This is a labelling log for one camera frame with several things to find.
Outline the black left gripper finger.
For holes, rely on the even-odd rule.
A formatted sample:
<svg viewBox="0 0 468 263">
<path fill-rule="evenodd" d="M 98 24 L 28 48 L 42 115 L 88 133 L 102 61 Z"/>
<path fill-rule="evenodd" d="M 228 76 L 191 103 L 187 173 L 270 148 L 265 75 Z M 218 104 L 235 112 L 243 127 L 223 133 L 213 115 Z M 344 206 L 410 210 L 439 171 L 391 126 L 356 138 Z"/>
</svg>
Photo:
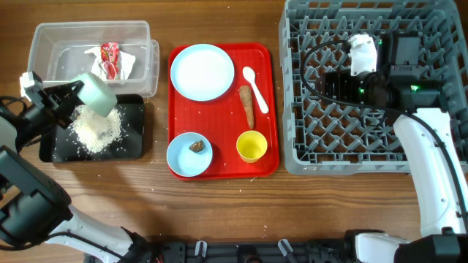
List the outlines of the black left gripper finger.
<svg viewBox="0 0 468 263">
<path fill-rule="evenodd" d="M 66 129 L 71 123 L 71 116 L 77 107 L 76 104 L 59 104 L 54 107 L 55 124 Z"/>
<path fill-rule="evenodd" d="M 76 80 L 67 84 L 47 88 L 47 95 L 55 101 L 64 101 L 69 97 L 77 96 L 83 86 L 84 83 L 81 80 Z"/>
</svg>

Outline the mint green bowl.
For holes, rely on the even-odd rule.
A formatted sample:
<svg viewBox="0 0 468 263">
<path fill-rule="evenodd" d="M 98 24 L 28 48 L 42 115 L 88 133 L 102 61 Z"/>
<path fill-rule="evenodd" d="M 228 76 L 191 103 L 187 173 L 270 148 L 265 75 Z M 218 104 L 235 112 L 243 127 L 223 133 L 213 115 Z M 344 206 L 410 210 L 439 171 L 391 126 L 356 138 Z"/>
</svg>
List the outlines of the mint green bowl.
<svg viewBox="0 0 468 263">
<path fill-rule="evenodd" d="M 91 72 L 75 77 L 71 83 L 76 81 L 83 83 L 78 98 L 96 114 L 107 117 L 117 104 L 116 95 L 111 88 Z"/>
</svg>

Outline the white rice pile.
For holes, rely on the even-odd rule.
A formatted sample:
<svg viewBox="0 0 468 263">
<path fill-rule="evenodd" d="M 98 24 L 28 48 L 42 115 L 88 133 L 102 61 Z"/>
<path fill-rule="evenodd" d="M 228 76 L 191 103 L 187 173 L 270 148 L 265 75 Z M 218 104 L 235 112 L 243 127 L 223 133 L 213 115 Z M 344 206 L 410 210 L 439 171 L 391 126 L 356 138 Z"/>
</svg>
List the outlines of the white rice pile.
<svg viewBox="0 0 468 263">
<path fill-rule="evenodd" d="M 77 106 L 71 131 L 89 153 L 100 153 L 121 139 L 121 113 L 112 109 L 107 117 L 96 114 L 86 105 Z"/>
</svg>

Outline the red snack wrapper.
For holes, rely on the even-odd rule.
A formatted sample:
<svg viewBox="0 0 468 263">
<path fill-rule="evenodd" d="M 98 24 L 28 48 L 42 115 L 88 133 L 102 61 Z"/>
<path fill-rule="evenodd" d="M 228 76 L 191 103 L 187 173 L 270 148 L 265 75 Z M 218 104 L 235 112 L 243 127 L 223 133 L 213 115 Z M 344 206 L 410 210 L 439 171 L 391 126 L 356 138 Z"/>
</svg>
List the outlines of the red snack wrapper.
<svg viewBox="0 0 468 263">
<path fill-rule="evenodd" d="M 118 66 L 120 49 L 117 42 L 108 42 L 100 45 L 102 66 L 107 80 L 115 80 L 120 69 Z"/>
</svg>

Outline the white napkin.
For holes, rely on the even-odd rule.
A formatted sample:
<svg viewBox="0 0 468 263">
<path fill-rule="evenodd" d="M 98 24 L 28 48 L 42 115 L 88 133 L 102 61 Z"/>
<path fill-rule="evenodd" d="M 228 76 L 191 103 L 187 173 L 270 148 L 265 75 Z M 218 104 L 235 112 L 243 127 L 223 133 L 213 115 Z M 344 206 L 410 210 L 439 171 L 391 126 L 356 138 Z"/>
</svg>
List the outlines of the white napkin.
<svg viewBox="0 0 468 263">
<path fill-rule="evenodd" d="M 93 55 L 94 61 L 91 66 L 91 72 L 102 80 L 127 80 L 132 72 L 132 68 L 136 61 L 134 55 L 119 51 L 118 61 L 115 65 L 115 73 L 110 73 L 110 69 L 106 69 L 106 63 L 101 58 L 101 48 L 92 47 L 84 52 L 85 54 Z"/>
</svg>

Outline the small light blue bowl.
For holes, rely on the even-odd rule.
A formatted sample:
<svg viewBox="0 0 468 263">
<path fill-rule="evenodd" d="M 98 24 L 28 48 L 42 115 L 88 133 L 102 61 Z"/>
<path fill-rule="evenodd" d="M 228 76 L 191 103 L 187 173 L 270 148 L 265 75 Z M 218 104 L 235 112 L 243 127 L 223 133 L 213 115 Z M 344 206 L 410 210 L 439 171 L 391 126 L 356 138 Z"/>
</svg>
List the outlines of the small light blue bowl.
<svg viewBox="0 0 468 263">
<path fill-rule="evenodd" d="M 190 147 L 201 142 L 202 150 L 194 152 Z M 169 168 L 183 178 L 201 175 L 211 165 L 214 152 L 210 142 L 201 134 L 186 132 L 175 137 L 167 147 L 166 159 Z"/>
</svg>

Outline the large light blue plate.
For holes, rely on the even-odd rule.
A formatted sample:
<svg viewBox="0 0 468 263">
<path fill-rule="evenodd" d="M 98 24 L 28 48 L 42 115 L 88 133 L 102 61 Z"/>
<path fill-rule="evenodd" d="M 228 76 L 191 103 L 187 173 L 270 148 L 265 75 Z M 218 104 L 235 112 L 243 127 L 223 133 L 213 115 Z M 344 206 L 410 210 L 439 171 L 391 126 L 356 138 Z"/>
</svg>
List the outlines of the large light blue plate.
<svg viewBox="0 0 468 263">
<path fill-rule="evenodd" d="M 220 47 L 196 44 L 184 48 L 170 66 L 170 79 L 183 97 L 196 102 L 214 100 L 230 88 L 233 60 Z"/>
</svg>

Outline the brown food scrap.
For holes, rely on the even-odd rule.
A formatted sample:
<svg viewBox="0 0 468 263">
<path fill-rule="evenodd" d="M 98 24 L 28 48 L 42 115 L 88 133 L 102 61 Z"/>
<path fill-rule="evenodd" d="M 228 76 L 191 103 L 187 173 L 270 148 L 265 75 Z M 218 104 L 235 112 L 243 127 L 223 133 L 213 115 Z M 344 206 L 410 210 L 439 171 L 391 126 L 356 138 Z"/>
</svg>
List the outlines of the brown food scrap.
<svg viewBox="0 0 468 263">
<path fill-rule="evenodd" d="M 194 152 L 194 153 L 199 153 L 201 152 L 202 150 L 204 150 L 205 148 L 205 144 L 202 140 L 200 141 L 197 141 L 197 142 L 193 142 L 190 146 L 189 146 L 189 149 Z"/>
</svg>

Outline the yellow cup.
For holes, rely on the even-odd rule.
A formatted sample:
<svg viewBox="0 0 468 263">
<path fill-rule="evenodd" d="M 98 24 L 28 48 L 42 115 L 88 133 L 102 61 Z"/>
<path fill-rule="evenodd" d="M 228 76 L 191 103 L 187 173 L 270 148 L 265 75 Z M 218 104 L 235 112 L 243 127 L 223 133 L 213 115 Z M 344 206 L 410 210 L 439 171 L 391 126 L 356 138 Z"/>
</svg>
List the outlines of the yellow cup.
<svg viewBox="0 0 468 263">
<path fill-rule="evenodd" d="M 267 139 L 255 130 L 245 131 L 236 141 L 236 150 L 246 163 L 255 163 L 265 155 L 267 149 Z"/>
</svg>

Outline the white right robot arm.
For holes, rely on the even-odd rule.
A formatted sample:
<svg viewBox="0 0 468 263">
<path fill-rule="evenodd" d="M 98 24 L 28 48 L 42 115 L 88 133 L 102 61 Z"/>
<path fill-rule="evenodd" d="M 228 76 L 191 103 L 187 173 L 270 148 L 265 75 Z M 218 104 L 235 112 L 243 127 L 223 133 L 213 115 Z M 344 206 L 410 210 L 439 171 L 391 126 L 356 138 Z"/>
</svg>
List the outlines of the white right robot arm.
<svg viewBox="0 0 468 263">
<path fill-rule="evenodd" d="M 465 262 L 467 182 L 450 131 L 443 82 L 424 80 L 417 33 L 356 34 L 342 42 L 348 70 L 324 74 L 310 91 L 324 102 L 381 110 L 395 118 L 420 209 L 418 240 L 377 231 L 346 233 L 357 262 Z"/>
</svg>

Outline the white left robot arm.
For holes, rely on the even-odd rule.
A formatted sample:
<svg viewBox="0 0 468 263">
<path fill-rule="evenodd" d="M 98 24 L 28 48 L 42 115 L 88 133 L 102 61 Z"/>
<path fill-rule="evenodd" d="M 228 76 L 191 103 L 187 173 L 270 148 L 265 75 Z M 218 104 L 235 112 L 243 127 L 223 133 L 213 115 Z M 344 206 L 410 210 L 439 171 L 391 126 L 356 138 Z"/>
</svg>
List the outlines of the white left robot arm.
<svg viewBox="0 0 468 263">
<path fill-rule="evenodd" d="M 1 190 L 10 186 L 18 194 L 1 206 L 1 249 L 22 251 L 43 243 L 65 245 L 83 252 L 87 262 L 151 262 L 154 253 L 146 240 L 123 227 L 104 224 L 72 206 L 68 193 L 51 177 L 20 156 L 20 150 L 55 125 L 68 127 L 71 114 L 89 90 L 104 91 L 104 101 L 94 107 L 105 115 L 116 105 L 116 96 L 105 84 L 87 80 L 42 89 L 35 80 L 27 93 L 32 105 L 11 113 L 11 96 L 1 98 Z"/>
</svg>

